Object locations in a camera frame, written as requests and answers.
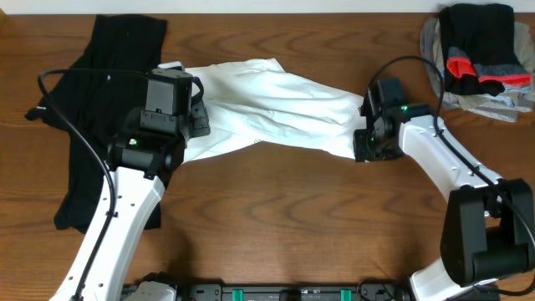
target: white cloth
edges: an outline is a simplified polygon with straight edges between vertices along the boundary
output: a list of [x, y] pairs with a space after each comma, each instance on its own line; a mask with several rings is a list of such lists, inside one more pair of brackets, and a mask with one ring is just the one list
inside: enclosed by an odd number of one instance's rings
[[361, 96], [286, 73], [276, 59], [186, 72], [204, 85], [211, 134], [188, 141], [184, 162], [219, 156], [260, 140], [354, 159], [353, 132], [366, 126], [359, 115]]

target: pile of clothes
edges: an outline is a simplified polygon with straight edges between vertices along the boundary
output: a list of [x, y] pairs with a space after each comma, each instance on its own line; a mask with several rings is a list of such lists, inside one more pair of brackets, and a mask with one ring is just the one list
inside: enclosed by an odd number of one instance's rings
[[[430, 18], [420, 33], [422, 57], [435, 63], [445, 80], [444, 108], [462, 108], [514, 122], [531, 112], [535, 50], [526, 24], [514, 21], [503, 4], [457, 4]], [[438, 96], [438, 75], [425, 67]]]

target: wood grain surface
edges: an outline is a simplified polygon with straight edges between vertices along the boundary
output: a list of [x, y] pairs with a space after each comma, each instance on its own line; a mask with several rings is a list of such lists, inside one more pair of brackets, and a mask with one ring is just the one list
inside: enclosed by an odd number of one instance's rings
[[[169, 20], [164, 62], [193, 67], [276, 58], [288, 72], [362, 94], [380, 65], [419, 53], [429, 16], [157, 17]], [[535, 30], [535, 15], [517, 20]], [[94, 16], [8, 16], [0, 28], [1, 300], [50, 298], [83, 239], [53, 224], [67, 191], [68, 135], [23, 116], [40, 98], [37, 74], [69, 67], [89, 42], [93, 22]], [[411, 101], [436, 102], [420, 63], [400, 63], [387, 74], [402, 79]], [[480, 161], [535, 187], [534, 114], [521, 114], [516, 124], [460, 110], [443, 117]], [[440, 256], [446, 203], [409, 157], [356, 164], [259, 143], [181, 166], [162, 210], [162, 229], [143, 233], [127, 282], [159, 271], [187, 283], [402, 279]], [[531, 277], [500, 284], [521, 289]]]
[[3, 20], [6, 18], [6, 13], [0, 8], [0, 28], [2, 28]]

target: gray cloth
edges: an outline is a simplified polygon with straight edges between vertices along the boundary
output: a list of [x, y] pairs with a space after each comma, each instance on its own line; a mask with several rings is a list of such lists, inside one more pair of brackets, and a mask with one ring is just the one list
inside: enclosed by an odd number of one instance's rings
[[[529, 28], [526, 27], [526, 25], [521, 23], [515, 27], [515, 38], [517, 35], [519, 37], [524, 37], [516, 38], [515, 53], [522, 66], [529, 72], [533, 72], [533, 68], [535, 67], [535, 52], [533, 52], [531, 36], [529, 36], [528, 39], [525, 39], [526, 33], [529, 35]], [[436, 67], [443, 71], [445, 67], [443, 58], [440, 55], [440, 44], [440, 25], [435, 18], [430, 18], [425, 22], [420, 33], [420, 52], [424, 58], [434, 62]], [[440, 93], [438, 76], [433, 72], [431, 67], [427, 65], [425, 66], [425, 71], [430, 79], [431, 88], [435, 94], [438, 95]], [[444, 95], [443, 107], [447, 110], [462, 107], [464, 110], [479, 115], [514, 122], [517, 120], [518, 111], [532, 110], [533, 103], [529, 100], [535, 95], [535, 91], [533, 91], [533, 89], [531, 89], [531, 91], [532, 92], [528, 95], [518, 92], [510, 92], [500, 94], [496, 98], [490, 95], [460, 96], [446, 92]]]

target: black cable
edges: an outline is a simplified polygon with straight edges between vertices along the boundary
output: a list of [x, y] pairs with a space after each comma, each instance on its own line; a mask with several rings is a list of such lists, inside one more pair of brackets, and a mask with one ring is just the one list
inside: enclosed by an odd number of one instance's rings
[[[457, 158], [459, 158], [459, 160], [461, 160], [461, 162], [464, 165], [466, 165], [466, 167], [468, 167], [468, 169], [474, 175], [476, 175], [480, 179], [482, 179], [502, 199], [503, 204], [505, 204], [509, 208], [509, 210], [511, 210], [512, 213], [515, 216], [517, 216], [518, 220], [523, 225], [524, 229], [526, 230], [526, 233], [529, 236], [529, 242], [532, 244], [532, 247], [535, 248], [535, 238], [533, 237], [532, 229], [528, 226], [528, 224], [526, 222], [526, 219], [524, 218], [524, 216], [520, 212], [520, 210], [518, 210], [518, 208], [509, 200], [509, 197], [507, 197], [507, 195], [503, 191], [501, 191], [496, 186], [496, 184], [494, 184], [494, 182], [489, 180], [482, 172], [480, 172], [478, 167], [475, 167], [470, 161], [468, 161], [468, 159], [465, 158], [455, 147], [453, 147], [453, 145], [451, 145], [451, 143], [442, 134], [442, 130], [438, 126], [438, 117], [439, 117], [439, 114], [441, 112], [442, 101], [444, 99], [444, 93], [446, 92], [446, 88], [445, 88], [445, 84], [444, 84], [444, 78], [442, 77], [442, 74], [441, 74], [440, 70], [431, 61], [429, 61], [428, 59], [424, 59], [422, 57], [419, 57], [419, 56], [415, 56], [415, 55], [406, 55], [406, 56], [399, 57], [397, 59], [393, 59], [393, 60], [389, 61], [389, 63], [383, 65], [383, 67], [381, 67], [379, 69], [379, 71], [377, 71], [375, 73], [374, 77], [369, 82], [368, 89], [371, 89], [372, 84], [377, 80], [379, 75], [383, 71], [385, 71], [385, 69], [387, 67], [389, 67], [393, 63], [396, 63], [396, 62], [399, 62], [399, 61], [405, 60], [405, 59], [415, 59], [415, 60], [419, 60], [419, 61], [421, 61], [421, 62], [423, 62], [425, 64], [428, 64], [431, 67], [431, 69], [436, 73], [436, 76], [438, 76], [438, 79], [439, 79], [439, 81], [441, 83], [441, 92], [439, 94], [438, 107], [436, 108], [436, 112], [435, 112], [435, 114], [433, 116], [433, 126], [435, 128], [436, 136], [438, 136], [442, 140], [442, 142], [446, 145], [446, 147], [448, 149], [450, 149], [450, 151]], [[494, 287], [488, 287], [488, 286], [484, 286], [484, 285], [474, 285], [473, 287], [475, 289], [479, 290], [479, 291], [482, 291], [482, 292], [499, 293], [499, 294], [506, 295], [506, 296], [520, 297], [520, 296], [525, 296], [525, 295], [531, 293], [533, 290], [535, 290], [535, 277], [533, 278], [532, 283], [526, 289], [524, 289], [522, 291], [517, 291], [517, 292], [507, 291], [507, 290], [494, 288]]]
[[84, 138], [82, 134], [80, 134], [80, 130], [78, 127], [71, 122], [66, 114], [61, 110], [61, 108], [56, 104], [56, 102], [52, 99], [46, 88], [44, 87], [44, 79], [51, 75], [51, 74], [66, 74], [71, 72], [90, 72], [90, 73], [97, 73], [97, 74], [122, 74], [122, 75], [130, 75], [130, 76], [137, 76], [142, 77], [144, 79], [147, 79], [147, 75], [141, 72], [132, 71], [132, 70], [113, 70], [113, 69], [56, 69], [56, 70], [49, 70], [41, 73], [38, 76], [37, 82], [39, 85], [39, 89], [41, 89], [41, 93], [43, 93], [43, 97], [48, 101], [50, 104], [50, 107], [58, 115], [58, 117], [68, 126], [70, 131], [74, 133], [75, 136], [77, 136], [87, 147], [93, 158], [99, 163], [100, 168], [104, 172], [104, 176], [106, 177], [106, 181], [108, 182], [108, 187], [110, 189], [110, 209], [108, 210], [108, 214], [106, 215], [106, 219], [104, 221], [104, 225], [102, 226], [102, 230], [100, 230], [100, 234], [94, 244], [93, 250], [91, 251], [91, 254], [89, 255], [88, 261], [85, 264], [84, 271], [82, 272], [82, 275], [80, 276], [80, 280], [78, 282], [78, 286], [76, 288], [76, 291], [74, 293], [74, 296], [72, 297], [73, 301], [80, 300], [80, 297], [82, 296], [82, 290], [85, 286], [85, 280], [87, 279], [87, 276], [89, 274], [89, 270], [91, 269], [91, 266], [93, 265], [94, 258], [97, 255], [97, 252], [99, 251], [100, 245], [102, 244], [102, 241], [104, 240], [104, 236], [106, 234], [106, 231], [108, 230], [108, 227], [110, 226], [111, 220], [113, 218], [113, 215], [115, 214], [115, 186], [114, 182], [111, 179], [110, 170], [108, 169], [108, 166], [99, 158], [99, 155], [97, 155], [94, 148], [91, 146], [91, 144]]

